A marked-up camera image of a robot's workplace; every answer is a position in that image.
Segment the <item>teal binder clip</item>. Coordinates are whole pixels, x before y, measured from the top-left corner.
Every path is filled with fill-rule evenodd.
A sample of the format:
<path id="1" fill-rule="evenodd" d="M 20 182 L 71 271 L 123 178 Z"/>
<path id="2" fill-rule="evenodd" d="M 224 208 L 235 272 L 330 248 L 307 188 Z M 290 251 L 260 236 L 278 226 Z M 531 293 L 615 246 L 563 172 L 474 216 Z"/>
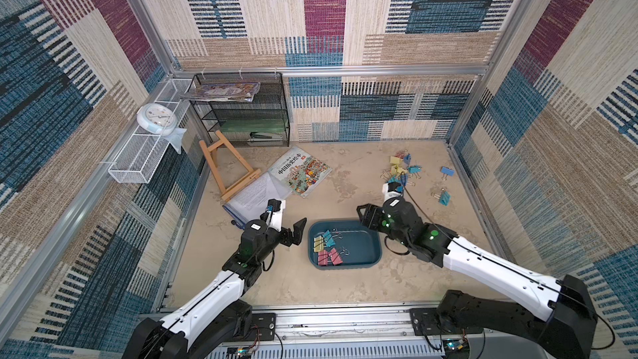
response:
<path id="1" fill-rule="evenodd" d="M 420 166 L 409 166 L 408 168 L 408 172 L 413 175 L 413 174 L 419 174 L 421 171 L 421 167 Z"/>
<path id="2" fill-rule="evenodd" d="M 337 240 L 342 239 L 342 235 L 337 230 L 327 230 L 322 237 L 327 248 L 334 247 L 337 244 Z"/>

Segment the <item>pink binder clip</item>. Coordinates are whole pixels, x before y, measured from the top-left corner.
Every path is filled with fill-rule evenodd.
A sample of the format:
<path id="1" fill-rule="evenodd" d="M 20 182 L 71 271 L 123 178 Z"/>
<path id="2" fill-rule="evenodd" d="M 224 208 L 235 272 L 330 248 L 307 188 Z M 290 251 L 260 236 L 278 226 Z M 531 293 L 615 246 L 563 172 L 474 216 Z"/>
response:
<path id="1" fill-rule="evenodd" d="M 317 265 L 320 267 L 326 267 L 329 264 L 330 256 L 327 251 L 321 251 L 317 254 Z"/>
<path id="2" fill-rule="evenodd" d="M 349 256 L 350 251 L 347 249 L 337 249 L 336 247 L 332 247 L 328 251 L 329 263 L 333 266 L 339 266 L 344 264 L 343 257 Z"/>

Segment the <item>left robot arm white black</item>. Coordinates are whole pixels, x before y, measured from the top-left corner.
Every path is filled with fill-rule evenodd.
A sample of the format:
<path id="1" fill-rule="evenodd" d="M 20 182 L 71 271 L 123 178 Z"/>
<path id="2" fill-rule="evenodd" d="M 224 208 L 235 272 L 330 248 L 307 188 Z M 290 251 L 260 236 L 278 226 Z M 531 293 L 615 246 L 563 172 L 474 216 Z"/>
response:
<path id="1" fill-rule="evenodd" d="M 252 307 L 241 297 L 265 269 L 264 260 L 279 245 L 302 242 L 307 219 L 292 229 L 282 216 L 267 212 L 249 221 L 239 247 L 205 289 L 187 304 L 156 321 L 146 318 L 134 330 L 124 358 L 205 358 L 234 337 L 250 334 Z"/>

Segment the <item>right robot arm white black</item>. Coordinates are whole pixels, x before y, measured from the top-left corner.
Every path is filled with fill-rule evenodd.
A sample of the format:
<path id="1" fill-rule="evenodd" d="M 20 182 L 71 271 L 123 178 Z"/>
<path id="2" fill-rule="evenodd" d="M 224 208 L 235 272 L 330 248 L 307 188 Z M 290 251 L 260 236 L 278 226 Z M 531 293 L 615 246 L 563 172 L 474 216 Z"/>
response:
<path id="1" fill-rule="evenodd" d="M 581 279 L 556 279 L 512 264 L 451 229 L 424 222 L 402 196 L 381 206 L 360 205 L 357 214 L 364 227 L 399 242 L 417 259 L 469 276 L 507 297 L 481 299 L 449 290 L 436 309 L 441 329 L 505 332 L 536 343 L 555 358 L 588 358 L 594 351 L 603 319 Z"/>

